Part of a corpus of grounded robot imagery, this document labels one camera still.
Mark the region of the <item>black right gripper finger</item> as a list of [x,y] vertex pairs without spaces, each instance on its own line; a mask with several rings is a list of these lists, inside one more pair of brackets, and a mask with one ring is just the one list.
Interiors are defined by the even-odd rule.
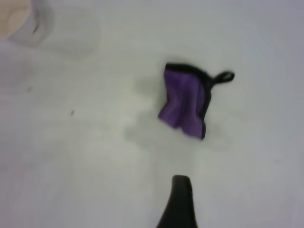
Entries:
[[169,200],[158,228],[197,228],[195,218],[193,191],[190,178],[184,175],[175,175]]

